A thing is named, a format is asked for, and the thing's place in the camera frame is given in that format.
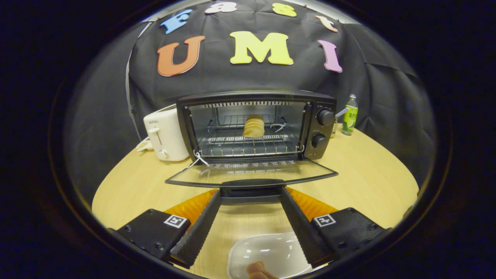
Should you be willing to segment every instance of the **toaster oven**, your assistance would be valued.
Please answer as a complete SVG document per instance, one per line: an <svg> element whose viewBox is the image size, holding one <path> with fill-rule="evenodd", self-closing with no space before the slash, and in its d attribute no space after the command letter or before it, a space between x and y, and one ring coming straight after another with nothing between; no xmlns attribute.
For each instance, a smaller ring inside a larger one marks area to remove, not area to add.
<svg viewBox="0 0 496 279"><path fill-rule="evenodd" d="M186 148L195 163L166 182L187 186L269 186L337 175L313 159L324 154L336 100L307 91L241 91L177 101ZM249 117L263 135L244 137Z"/></svg>

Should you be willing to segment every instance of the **white plate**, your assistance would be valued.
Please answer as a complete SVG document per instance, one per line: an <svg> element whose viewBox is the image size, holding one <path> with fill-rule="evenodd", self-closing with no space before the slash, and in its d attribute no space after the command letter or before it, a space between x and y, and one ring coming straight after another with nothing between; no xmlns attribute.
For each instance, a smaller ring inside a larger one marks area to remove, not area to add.
<svg viewBox="0 0 496 279"><path fill-rule="evenodd" d="M258 261L280 279L312 271L294 232L261 234L237 242L229 252L227 275L230 279L249 279L246 268Z"/></svg>

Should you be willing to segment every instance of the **toaster knob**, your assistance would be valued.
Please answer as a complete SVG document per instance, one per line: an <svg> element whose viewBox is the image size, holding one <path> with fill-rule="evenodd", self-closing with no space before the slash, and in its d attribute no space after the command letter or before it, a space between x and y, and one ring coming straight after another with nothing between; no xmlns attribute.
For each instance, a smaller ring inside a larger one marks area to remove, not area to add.
<svg viewBox="0 0 496 279"><path fill-rule="evenodd" d="M325 139L324 135L318 134L317 136L313 137L313 139L311 140L311 144L313 147L321 149L325 148L327 140Z"/></svg>
<svg viewBox="0 0 496 279"><path fill-rule="evenodd" d="M334 114L330 110L323 109L317 114L317 121L324 126L334 123Z"/></svg>

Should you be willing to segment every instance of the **bread roll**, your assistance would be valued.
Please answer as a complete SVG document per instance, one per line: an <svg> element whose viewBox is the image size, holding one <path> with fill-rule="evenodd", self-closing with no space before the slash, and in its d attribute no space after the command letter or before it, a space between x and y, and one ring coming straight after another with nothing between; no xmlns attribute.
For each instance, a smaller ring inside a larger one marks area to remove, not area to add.
<svg viewBox="0 0 496 279"><path fill-rule="evenodd" d="M265 133L265 124L260 115L252 115L245 122L243 137L259 138Z"/></svg>

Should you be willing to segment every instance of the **oven control panel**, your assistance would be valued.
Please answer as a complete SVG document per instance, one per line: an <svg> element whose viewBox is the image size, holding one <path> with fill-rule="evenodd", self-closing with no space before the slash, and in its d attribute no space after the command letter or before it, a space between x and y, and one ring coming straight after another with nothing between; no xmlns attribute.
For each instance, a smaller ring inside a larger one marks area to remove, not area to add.
<svg viewBox="0 0 496 279"><path fill-rule="evenodd" d="M309 133L305 144L305 157L319 159L324 155L331 138L336 104L316 102L310 119Z"/></svg>

